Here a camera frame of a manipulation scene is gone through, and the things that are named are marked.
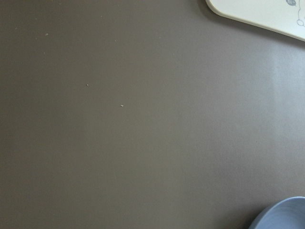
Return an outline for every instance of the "brown table surface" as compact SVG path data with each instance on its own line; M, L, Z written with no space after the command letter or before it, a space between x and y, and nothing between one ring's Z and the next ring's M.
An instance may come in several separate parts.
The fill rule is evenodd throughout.
M246 229L305 195L304 42L200 0L7 0L0 23L1 229Z

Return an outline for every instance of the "gray bowl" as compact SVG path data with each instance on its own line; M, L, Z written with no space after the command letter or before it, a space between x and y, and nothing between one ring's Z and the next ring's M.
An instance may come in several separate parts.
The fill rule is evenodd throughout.
M266 208L249 229L305 229L305 197L291 197Z

